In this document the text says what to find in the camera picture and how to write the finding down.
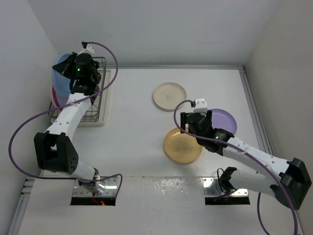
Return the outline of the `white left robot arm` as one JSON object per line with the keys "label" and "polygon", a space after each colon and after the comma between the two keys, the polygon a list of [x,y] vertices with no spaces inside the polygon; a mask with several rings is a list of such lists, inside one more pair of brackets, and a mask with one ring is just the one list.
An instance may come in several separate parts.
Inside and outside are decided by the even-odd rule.
{"label": "white left robot arm", "polygon": [[53,70],[70,80],[67,107],[62,108],[54,123],[34,137],[40,169],[67,174],[76,178],[93,195],[104,192],[99,171],[79,160],[72,143],[73,135],[86,111],[94,104],[100,90],[99,62],[86,50],[73,52],[54,65]]}

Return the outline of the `purple plate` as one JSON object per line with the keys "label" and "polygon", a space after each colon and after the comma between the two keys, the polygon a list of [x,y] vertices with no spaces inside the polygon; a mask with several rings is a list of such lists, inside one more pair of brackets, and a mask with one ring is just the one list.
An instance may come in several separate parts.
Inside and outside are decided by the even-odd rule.
{"label": "purple plate", "polygon": [[233,135],[237,132],[237,122],[233,115],[223,109],[212,109],[213,128],[224,129]]}

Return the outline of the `blue plate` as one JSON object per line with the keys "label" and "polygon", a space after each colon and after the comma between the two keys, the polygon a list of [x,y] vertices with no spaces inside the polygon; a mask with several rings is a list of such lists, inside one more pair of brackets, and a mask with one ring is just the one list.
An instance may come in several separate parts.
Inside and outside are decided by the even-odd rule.
{"label": "blue plate", "polygon": [[70,80],[68,78],[52,70],[52,86],[59,96],[68,97],[70,95],[69,84]]}

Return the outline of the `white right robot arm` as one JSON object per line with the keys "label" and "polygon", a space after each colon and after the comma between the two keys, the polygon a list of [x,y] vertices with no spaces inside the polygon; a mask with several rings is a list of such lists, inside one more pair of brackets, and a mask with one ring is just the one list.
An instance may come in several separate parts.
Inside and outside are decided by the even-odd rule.
{"label": "white right robot arm", "polygon": [[282,205],[299,210],[312,181],[305,163],[281,159],[256,149],[221,128],[212,126],[212,111],[180,114],[181,132],[196,138],[207,151],[236,160],[255,170],[244,176],[229,166],[220,177],[222,189],[230,192],[244,184],[246,189],[274,197]]}

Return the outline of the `orange plate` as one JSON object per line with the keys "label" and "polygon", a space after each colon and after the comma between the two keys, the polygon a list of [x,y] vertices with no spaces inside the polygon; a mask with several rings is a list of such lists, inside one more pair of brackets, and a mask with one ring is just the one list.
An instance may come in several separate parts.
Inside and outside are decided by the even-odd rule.
{"label": "orange plate", "polygon": [[188,134],[174,128],[167,133],[163,141],[167,156],[176,163],[190,164],[196,161],[202,153],[202,146]]}

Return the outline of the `cream plate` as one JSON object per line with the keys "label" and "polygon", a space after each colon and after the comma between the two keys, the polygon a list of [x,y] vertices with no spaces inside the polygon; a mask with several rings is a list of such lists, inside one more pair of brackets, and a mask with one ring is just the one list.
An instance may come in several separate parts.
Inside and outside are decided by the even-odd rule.
{"label": "cream plate", "polygon": [[174,110],[186,98],[187,93],[184,87],[174,82],[162,83],[153,91],[155,104],[167,111]]}

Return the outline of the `pink plate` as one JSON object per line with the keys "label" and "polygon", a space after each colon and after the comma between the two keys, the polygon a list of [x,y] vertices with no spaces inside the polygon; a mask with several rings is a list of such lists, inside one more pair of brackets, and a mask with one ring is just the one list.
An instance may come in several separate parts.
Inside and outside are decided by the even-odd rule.
{"label": "pink plate", "polygon": [[67,101],[68,101],[68,96],[64,97],[59,95],[53,86],[51,86],[51,90],[50,90],[50,99],[52,102],[52,105],[57,108],[63,105],[66,105]]}

